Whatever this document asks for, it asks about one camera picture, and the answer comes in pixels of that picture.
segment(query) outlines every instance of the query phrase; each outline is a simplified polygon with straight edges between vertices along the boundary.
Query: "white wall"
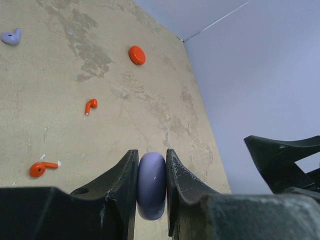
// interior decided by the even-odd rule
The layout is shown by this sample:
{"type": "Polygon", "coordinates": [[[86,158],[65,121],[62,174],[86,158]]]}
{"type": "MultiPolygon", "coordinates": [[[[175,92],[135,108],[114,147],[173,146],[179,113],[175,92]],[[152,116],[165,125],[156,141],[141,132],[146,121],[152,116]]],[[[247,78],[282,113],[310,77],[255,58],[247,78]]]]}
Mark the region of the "white wall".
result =
{"type": "Polygon", "coordinates": [[[134,0],[134,2],[185,41],[248,0],[134,0]]]}
{"type": "Polygon", "coordinates": [[[320,134],[320,1],[252,0],[185,48],[232,192],[270,193],[243,139],[320,134]]]}

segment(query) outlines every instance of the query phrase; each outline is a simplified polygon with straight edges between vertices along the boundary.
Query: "concrete floor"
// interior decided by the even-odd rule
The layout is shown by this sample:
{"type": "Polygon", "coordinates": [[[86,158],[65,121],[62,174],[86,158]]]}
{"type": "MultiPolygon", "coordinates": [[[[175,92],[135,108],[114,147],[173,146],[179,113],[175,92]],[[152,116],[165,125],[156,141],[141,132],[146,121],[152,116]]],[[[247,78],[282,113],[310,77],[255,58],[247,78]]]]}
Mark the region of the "concrete floor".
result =
{"type": "MultiPolygon", "coordinates": [[[[183,43],[131,0],[2,0],[0,184],[66,192],[114,166],[129,149],[166,154],[209,186],[229,185],[183,43]],[[134,65],[139,45],[146,63],[134,65]],[[86,102],[98,108],[85,116],[86,102]],[[61,161],[32,179],[30,166],[61,161]]],[[[135,239],[168,239],[167,216],[136,215],[135,239]]]]}

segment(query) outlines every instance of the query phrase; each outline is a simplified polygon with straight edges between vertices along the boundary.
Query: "purple earbud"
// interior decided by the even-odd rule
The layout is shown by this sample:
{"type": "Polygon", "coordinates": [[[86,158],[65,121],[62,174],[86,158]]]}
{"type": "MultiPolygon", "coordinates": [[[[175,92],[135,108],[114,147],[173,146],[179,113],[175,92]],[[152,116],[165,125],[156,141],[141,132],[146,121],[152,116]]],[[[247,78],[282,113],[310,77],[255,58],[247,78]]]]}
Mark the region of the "purple earbud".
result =
{"type": "Polygon", "coordinates": [[[16,28],[15,32],[4,32],[1,34],[1,40],[10,45],[17,45],[20,42],[21,29],[16,28]]]}

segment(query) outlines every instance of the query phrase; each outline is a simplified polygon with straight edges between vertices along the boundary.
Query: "black plastic part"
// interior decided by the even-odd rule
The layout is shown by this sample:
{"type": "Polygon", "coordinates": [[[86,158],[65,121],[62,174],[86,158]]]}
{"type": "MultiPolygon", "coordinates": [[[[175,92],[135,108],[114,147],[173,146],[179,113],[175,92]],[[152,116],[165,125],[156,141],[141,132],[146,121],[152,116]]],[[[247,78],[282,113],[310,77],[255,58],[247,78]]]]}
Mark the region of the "black plastic part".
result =
{"type": "Polygon", "coordinates": [[[133,240],[139,155],[129,150],[110,170],[73,191],[0,189],[2,240],[133,240]]]}
{"type": "Polygon", "coordinates": [[[219,194],[184,167],[173,149],[167,150],[166,170],[173,240],[320,239],[320,207],[310,197],[219,194]]]}
{"type": "Polygon", "coordinates": [[[320,136],[299,141],[278,141],[258,136],[244,139],[259,173],[275,194],[294,187],[317,192],[319,169],[304,173],[296,162],[320,152],[320,136]]]}

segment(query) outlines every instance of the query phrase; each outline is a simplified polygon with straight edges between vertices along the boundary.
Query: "floor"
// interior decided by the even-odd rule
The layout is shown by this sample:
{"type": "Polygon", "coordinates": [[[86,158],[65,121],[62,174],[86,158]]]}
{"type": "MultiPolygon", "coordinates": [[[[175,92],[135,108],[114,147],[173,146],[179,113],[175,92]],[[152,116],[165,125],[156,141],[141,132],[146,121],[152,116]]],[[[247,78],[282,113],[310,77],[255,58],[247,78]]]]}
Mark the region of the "floor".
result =
{"type": "MultiPolygon", "coordinates": [[[[0,184],[66,192],[114,166],[129,149],[166,154],[229,193],[214,136],[183,43],[131,0],[2,0],[0,184]],[[146,63],[134,65],[139,45],[146,63]],[[85,105],[98,108],[85,116],[85,105]],[[62,166],[32,179],[42,159],[62,166]]],[[[168,239],[167,216],[136,215],[135,239],[168,239]]]]}

